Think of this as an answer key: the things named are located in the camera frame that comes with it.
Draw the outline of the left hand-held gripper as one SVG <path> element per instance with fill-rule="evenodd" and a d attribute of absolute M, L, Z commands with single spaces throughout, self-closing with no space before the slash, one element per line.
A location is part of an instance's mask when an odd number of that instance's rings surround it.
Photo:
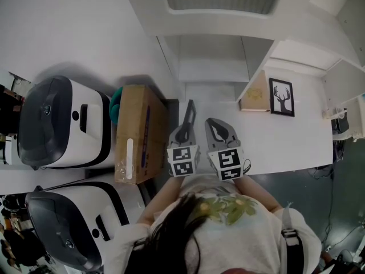
<path fill-rule="evenodd" d="M 192 123 L 178 126 L 169 136 L 167 148 L 169 175 L 175 178 L 196 174 L 200 160 L 200 147 Z"/>

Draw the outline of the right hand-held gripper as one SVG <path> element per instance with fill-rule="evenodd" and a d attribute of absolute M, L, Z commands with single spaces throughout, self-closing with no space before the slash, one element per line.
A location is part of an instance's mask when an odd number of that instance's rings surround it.
<path fill-rule="evenodd" d="M 217 177 L 221 181 L 243 177 L 243 150 L 234 128 L 223 120 L 208 118 L 205 132 L 208 149 L 211 150 L 208 151 L 208 159 Z"/>

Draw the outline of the person's left forearm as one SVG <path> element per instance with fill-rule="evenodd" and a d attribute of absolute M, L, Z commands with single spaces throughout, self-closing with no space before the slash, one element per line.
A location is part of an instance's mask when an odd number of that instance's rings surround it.
<path fill-rule="evenodd" d="M 162 189 L 146 206 L 136 223 L 152 225 L 155 220 L 155 214 L 163 212 L 163 210 L 179 198 L 184 179 L 184 177 L 169 178 Z"/>

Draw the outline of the person's right forearm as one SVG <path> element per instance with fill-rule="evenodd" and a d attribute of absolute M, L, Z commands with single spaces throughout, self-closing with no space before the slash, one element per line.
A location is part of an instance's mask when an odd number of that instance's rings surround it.
<path fill-rule="evenodd" d="M 279 202 L 249 176 L 244 175 L 241 178 L 234 179 L 233 182 L 242 195 L 257 200 L 269 212 L 274 213 L 282 209 Z"/>

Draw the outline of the white shelf desk unit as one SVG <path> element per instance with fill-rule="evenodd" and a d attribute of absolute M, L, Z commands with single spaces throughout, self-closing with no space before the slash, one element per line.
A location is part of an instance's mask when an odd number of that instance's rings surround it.
<path fill-rule="evenodd" d="M 196 104 L 202 153 L 205 120 L 218 118 L 236 129 L 251 174 L 332 162 L 332 135 L 348 123 L 322 111 L 365 93 L 365 0 L 276 0 L 266 15 L 128 1 L 167 71 L 156 86 L 181 108 Z M 240 110 L 262 70 L 268 86 L 292 83 L 295 117 Z"/>

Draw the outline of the brown cardboard box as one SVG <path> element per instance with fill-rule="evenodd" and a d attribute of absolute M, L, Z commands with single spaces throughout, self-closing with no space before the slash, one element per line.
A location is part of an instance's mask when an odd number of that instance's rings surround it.
<path fill-rule="evenodd" d="M 140 184 L 163 169 L 168 141 L 168 110 L 143 85 L 124 86 L 115 147 L 115 180 Z"/>

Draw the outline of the beige flat box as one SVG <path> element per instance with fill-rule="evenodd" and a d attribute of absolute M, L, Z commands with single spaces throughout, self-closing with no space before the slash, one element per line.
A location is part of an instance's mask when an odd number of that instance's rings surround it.
<path fill-rule="evenodd" d="M 241 111 L 270 111 L 270 93 L 265 71 L 262 70 L 240 99 Z"/>

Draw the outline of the teal round object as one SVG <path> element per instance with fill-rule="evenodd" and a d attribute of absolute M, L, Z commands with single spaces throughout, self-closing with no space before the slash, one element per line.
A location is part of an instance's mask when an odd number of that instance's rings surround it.
<path fill-rule="evenodd" d="M 109 103 L 109 117 L 111 122 L 115 125 L 118 123 L 119 117 L 119 109 L 120 109 L 120 102 L 121 102 L 121 95 L 123 92 L 123 87 L 120 87 L 112 96 L 110 103 Z"/>

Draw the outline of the white black service robot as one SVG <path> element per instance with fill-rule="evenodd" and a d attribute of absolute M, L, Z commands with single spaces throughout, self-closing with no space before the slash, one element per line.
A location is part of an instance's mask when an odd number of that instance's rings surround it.
<path fill-rule="evenodd" d="M 86 168 L 113 164 L 110 99 L 65 76 L 36 84 L 23 102 L 17 144 L 27 166 Z"/>
<path fill-rule="evenodd" d="M 85 180 L 30 192 L 26 207 L 51 257 L 94 272 L 105 264 L 117 231 L 138 220 L 145 201 L 137 185 Z"/>

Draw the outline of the person's white shirt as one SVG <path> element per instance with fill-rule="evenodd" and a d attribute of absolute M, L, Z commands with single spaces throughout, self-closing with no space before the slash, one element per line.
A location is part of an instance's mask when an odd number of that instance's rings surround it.
<path fill-rule="evenodd" d="M 322 245 L 290 206 L 271 213 L 233 180 L 184 177 L 152 225 L 122 226 L 104 274 L 312 274 Z"/>

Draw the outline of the clear plastic cup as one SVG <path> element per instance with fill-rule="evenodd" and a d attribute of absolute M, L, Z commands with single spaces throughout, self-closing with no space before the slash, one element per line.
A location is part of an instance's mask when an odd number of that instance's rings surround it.
<path fill-rule="evenodd" d="M 329 119 L 329 120 L 343 119 L 346 113 L 347 113 L 346 108 L 336 107 L 332 109 L 326 109 L 324 112 L 322 112 L 322 116 L 324 119 Z"/>

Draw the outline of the framed deer picture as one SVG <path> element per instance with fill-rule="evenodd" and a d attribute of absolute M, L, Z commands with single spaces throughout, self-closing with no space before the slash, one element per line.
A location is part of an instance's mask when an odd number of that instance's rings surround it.
<path fill-rule="evenodd" d="M 293 85 L 291 82 L 269 78 L 271 114 L 295 117 Z"/>

